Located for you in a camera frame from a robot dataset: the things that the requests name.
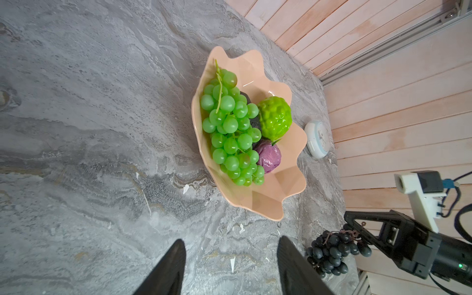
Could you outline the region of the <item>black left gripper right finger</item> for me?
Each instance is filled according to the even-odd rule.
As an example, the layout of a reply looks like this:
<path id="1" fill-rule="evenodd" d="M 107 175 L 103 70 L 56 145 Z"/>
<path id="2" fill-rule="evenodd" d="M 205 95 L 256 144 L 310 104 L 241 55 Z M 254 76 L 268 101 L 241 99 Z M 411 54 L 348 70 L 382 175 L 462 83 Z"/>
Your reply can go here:
<path id="1" fill-rule="evenodd" d="M 283 295 L 333 295 L 287 236 L 279 239 L 277 264 Z"/>

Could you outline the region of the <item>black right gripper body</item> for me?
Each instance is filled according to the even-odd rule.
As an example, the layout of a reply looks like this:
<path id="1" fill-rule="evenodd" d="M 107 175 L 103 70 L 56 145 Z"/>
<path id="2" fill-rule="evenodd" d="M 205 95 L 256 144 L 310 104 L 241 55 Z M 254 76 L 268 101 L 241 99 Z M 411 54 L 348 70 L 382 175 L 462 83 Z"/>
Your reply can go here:
<path id="1" fill-rule="evenodd" d="M 346 223 L 364 242 L 416 277 L 430 274 L 461 284 L 472 282 L 472 245 L 429 230 L 409 216 L 389 212 L 346 211 Z"/>

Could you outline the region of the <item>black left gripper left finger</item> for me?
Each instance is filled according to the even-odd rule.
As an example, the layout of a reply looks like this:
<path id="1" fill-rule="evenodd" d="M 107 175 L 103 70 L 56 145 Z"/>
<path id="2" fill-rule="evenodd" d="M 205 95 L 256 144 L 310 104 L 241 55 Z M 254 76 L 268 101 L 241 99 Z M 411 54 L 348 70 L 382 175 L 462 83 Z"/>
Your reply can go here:
<path id="1" fill-rule="evenodd" d="M 185 265 L 185 244 L 177 239 L 133 294 L 180 295 Z"/>

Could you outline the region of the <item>dark purple grape bunch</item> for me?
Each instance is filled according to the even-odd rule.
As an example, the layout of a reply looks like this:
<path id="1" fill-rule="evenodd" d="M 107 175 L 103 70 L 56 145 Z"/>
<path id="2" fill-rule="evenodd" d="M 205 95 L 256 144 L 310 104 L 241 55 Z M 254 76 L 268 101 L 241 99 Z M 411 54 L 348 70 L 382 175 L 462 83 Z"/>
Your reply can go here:
<path id="1" fill-rule="evenodd" d="M 306 260 L 323 279 L 327 275 L 340 276 L 349 272 L 344 262 L 348 256 L 370 257 L 372 249 L 349 224 L 339 231 L 325 230 L 306 248 Z"/>

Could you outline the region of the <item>purple fig fruit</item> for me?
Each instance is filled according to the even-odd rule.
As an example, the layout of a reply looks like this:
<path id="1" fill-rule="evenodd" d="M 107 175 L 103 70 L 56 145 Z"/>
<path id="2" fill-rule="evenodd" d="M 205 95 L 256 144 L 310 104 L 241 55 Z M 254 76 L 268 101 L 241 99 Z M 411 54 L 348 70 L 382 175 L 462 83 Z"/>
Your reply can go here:
<path id="1" fill-rule="evenodd" d="M 277 145 L 270 140 L 261 140 L 256 144 L 254 150 L 259 155 L 258 165 L 262 166 L 265 174 L 275 170 L 281 164 L 281 152 Z"/>

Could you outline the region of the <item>dark avocado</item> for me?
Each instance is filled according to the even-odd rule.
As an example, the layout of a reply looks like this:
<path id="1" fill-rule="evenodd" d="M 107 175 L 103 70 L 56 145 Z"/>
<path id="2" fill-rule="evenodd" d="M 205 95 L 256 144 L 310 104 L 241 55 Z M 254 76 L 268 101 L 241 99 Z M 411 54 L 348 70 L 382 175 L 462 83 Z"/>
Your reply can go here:
<path id="1" fill-rule="evenodd" d="M 250 100 L 250 97 L 245 92 L 241 92 L 240 94 L 243 95 L 247 99 L 248 104 L 252 103 L 252 101 Z M 256 116 L 255 118 L 250 119 L 250 123 L 253 128 L 257 128 L 260 131 L 262 131 L 259 116 Z"/>

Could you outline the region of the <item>bumpy green custard apple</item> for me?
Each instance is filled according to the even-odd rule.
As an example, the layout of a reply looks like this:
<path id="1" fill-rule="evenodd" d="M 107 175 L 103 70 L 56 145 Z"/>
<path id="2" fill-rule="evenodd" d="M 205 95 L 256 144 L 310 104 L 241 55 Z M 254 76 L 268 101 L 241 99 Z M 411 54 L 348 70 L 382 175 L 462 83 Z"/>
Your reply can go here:
<path id="1" fill-rule="evenodd" d="M 293 118 L 291 107 L 281 97 L 270 97 L 258 104 L 259 121 L 263 137 L 279 141 L 289 131 Z"/>

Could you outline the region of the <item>green grape bunch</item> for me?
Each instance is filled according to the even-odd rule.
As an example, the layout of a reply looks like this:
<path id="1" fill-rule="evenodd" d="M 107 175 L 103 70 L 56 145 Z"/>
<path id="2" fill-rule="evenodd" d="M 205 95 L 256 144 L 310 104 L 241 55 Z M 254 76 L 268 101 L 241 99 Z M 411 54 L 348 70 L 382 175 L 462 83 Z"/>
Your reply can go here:
<path id="1" fill-rule="evenodd" d="M 200 97 L 202 128 L 210 136 L 211 159 L 223 174 L 238 186 L 262 185 L 265 171 L 254 150 L 262 133 L 250 123 L 259 109 L 240 93 L 236 74 L 215 61 L 215 73 Z"/>

